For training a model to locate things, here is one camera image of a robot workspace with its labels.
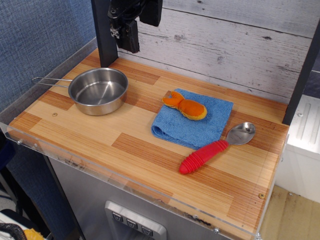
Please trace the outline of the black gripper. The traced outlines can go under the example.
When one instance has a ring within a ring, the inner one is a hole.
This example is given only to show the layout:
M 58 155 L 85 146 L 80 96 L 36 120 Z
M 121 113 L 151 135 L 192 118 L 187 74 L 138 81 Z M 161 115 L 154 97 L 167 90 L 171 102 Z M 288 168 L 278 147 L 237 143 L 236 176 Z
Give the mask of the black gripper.
M 161 21 L 163 0 L 111 0 L 107 16 L 111 36 L 120 49 L 136 54 L 140 51 L 138 16 L 142 23 L 158 27 Z

